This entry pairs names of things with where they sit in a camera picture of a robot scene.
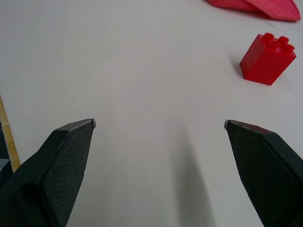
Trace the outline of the red building block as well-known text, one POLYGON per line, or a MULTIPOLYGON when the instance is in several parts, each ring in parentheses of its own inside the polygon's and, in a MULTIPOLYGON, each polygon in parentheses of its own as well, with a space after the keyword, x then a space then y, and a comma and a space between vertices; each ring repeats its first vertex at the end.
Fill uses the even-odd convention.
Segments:
POLYGON ((240 61, 243 78, 271 86, 296 58, 294 50, 285 36, 258 34, 240 61))

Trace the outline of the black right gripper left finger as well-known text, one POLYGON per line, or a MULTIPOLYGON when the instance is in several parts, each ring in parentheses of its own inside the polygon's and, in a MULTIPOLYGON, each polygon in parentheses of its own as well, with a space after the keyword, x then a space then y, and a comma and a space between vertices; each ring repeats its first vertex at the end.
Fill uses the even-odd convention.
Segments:
POLYGON ((87 165, 95 119, 54 130, 0 188, 0 227, 66 227, 87 165))

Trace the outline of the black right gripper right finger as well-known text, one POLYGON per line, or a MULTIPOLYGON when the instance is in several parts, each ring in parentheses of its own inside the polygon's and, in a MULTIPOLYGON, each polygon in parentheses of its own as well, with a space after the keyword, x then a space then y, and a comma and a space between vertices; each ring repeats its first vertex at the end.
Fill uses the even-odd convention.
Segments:
POLYGON ((237 170, 264 227, 303 227, 303 159, 275 132, 224 124, 237 170))

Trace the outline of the red cloth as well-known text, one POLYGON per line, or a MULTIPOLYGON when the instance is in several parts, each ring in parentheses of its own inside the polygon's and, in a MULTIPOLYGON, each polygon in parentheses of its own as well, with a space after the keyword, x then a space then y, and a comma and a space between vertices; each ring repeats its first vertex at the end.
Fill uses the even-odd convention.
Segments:
POLYGON ((294 0, 206 0, 223 9, 263 13, 273 20, 296 22, 301 20, 294 0))

